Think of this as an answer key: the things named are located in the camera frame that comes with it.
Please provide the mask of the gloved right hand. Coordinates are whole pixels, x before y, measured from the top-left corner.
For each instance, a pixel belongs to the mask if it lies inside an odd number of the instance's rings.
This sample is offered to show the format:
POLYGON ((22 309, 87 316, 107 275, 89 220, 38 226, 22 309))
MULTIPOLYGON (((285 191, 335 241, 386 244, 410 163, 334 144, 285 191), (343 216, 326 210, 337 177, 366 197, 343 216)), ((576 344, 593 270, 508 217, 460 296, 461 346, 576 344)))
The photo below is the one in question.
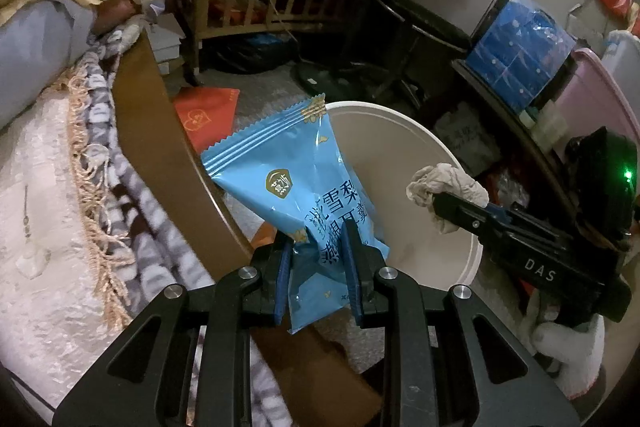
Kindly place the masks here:
POLYGON ((559 362, 555 384, 569 400, 583 397, 596 384, 602 367, 605 342, 604 317, 594 314, 590 321, 570 329, 542 321, 540 292, 529 297, 526 314, 518 326, 518 340, 531 355, 544 355, 559 362))

